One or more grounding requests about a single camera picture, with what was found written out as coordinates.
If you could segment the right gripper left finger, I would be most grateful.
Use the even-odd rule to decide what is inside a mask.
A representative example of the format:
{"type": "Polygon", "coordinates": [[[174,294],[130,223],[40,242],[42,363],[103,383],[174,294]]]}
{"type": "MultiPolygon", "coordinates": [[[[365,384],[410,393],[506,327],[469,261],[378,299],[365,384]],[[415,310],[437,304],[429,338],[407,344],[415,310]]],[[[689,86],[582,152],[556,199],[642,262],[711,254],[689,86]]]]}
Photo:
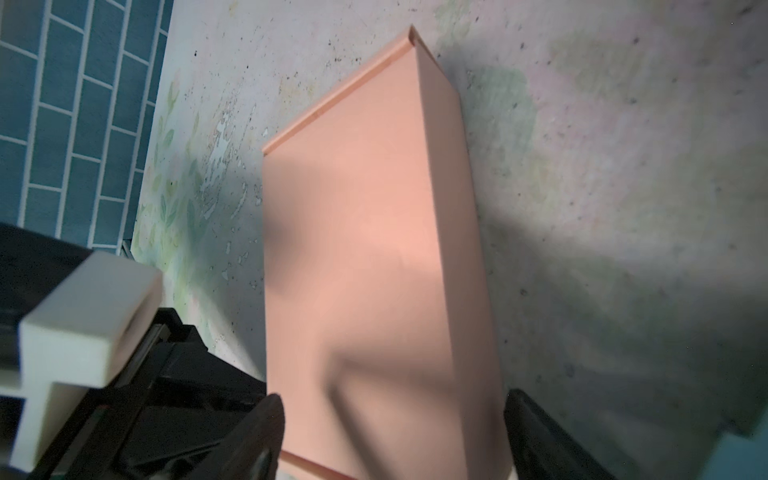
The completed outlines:
{"type": "Polygon", "coordinates": [[[274,480],[284,432],[283,402],[270,394],[185,478],[274,480]]]}

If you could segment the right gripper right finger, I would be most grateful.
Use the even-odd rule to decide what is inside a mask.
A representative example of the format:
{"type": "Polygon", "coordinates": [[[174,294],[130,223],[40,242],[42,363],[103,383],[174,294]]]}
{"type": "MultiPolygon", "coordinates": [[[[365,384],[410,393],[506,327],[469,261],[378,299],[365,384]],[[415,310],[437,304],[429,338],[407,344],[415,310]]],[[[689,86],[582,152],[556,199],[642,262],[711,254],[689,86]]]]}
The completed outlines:
{"type": "Polygon", "coordinates": [[[616,479],[523,390],[508,392],[504,421],[519,479],[616,479]]]}

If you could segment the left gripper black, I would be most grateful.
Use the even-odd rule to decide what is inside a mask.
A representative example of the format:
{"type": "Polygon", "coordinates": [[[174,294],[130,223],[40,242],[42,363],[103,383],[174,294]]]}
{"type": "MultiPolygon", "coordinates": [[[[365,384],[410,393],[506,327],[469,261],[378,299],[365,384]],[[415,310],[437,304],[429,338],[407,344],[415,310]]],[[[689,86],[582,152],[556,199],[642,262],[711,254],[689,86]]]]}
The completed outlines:
{"type": "Polygon", "coordinates": [[[265,382],[210,353],[195,326],[160,308],[122,372],[87,391],[29,476],[181,478],[266,394],[265,382]]]}

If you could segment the pink cardboard box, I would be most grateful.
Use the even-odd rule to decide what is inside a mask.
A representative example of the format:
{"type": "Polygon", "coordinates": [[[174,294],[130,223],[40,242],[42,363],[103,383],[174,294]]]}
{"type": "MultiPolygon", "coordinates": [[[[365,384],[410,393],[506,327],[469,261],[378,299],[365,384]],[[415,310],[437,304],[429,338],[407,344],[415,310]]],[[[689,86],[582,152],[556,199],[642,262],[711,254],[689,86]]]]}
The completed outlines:
{"type": "Polygon", "coordinates": [[[409,28],[263,149],[268,389],[298,479],[506,479],[460,99],[409,28]]]}

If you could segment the light blue cardboard box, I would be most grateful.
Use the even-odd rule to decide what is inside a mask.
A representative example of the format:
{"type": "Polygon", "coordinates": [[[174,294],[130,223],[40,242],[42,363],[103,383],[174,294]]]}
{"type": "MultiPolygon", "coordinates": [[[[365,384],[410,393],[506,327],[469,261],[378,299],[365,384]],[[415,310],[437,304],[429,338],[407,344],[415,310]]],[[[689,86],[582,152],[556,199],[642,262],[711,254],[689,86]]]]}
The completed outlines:
{"type": "Polygon", "coordinates": [[[764,480],[767,478],[767,412],[747,437],[724,434],[699,479],[764,480]]]}

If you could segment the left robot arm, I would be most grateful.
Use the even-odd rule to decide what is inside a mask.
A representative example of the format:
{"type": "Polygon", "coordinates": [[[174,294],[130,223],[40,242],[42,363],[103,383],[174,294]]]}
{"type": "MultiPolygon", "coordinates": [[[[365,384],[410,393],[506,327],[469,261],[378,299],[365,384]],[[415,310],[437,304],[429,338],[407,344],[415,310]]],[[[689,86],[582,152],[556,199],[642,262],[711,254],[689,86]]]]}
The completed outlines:
{"type": "Polygon", "coordinates": [[[1,228],[5,479],[272,479],[265,384],[161,304],[161,272],[1,228]]]}

